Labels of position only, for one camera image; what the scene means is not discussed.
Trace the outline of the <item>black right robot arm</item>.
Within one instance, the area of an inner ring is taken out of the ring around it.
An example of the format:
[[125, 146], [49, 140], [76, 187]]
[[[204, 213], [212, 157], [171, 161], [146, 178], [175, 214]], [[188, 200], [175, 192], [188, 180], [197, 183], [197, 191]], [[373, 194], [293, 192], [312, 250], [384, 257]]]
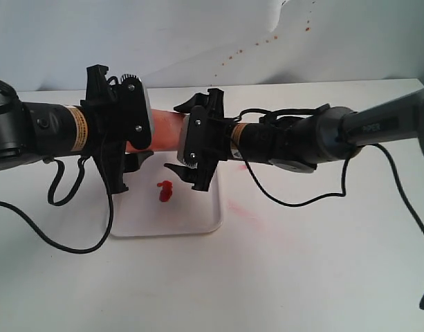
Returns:
[[347, 160], [366, 146], [416, 138], [424, 155], [424, 89], [365, 111], [323, 104], [314, 109], [246, 109], [224, 114], [221, 89], [197, 93], [175, 107], [185, 114], [177, 165], [193, 190], [208, 191], [221, 161], [241, 160], [312, 173], [321, 163]]

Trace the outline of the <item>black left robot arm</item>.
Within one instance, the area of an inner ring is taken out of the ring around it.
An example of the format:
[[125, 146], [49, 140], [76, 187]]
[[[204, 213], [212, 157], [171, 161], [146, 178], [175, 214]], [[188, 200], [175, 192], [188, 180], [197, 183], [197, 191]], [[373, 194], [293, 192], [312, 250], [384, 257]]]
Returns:
[[113, 194], [127, 191], [126, 172], [138, 159], [127, 145], [147, 149], [154, 124], [147, 90], [132, 74], [107, 77], [109, 68], [87, 68], [79, 105], [26, 102], [0, 80], [0, 170], [65, 156], [92, 158]]

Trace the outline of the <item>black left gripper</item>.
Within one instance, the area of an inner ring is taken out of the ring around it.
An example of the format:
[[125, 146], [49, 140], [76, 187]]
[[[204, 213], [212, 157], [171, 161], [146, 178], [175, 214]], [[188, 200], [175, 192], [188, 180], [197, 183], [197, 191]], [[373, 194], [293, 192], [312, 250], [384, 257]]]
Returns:
[[112, 192], [126, 192], [124, 173], [138, 171], [153, 151], [126, 154], [127, 143], [134, 149], [147, 149], [154, 133], [149, 96], [137, 75], [120, 79], [107, 77], [109, 67], [94, 65], [86, 69], [86, 96], [81, 106], [93, 140], [91, 155]]

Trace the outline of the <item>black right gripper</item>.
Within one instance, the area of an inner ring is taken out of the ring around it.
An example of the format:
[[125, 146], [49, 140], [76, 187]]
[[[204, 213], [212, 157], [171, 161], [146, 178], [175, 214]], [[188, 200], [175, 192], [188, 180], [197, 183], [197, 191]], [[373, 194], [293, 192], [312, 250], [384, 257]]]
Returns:
[[186, 102], [173, 108], [189, 113], [183, 119], [177, 151], [178, 165], [165, 163], [183, 182], [196, 191], [209, 190], [220, 161], [228, 159], [232, 120], [224, 116], [224, 91], [208, 89], [195, 93]]

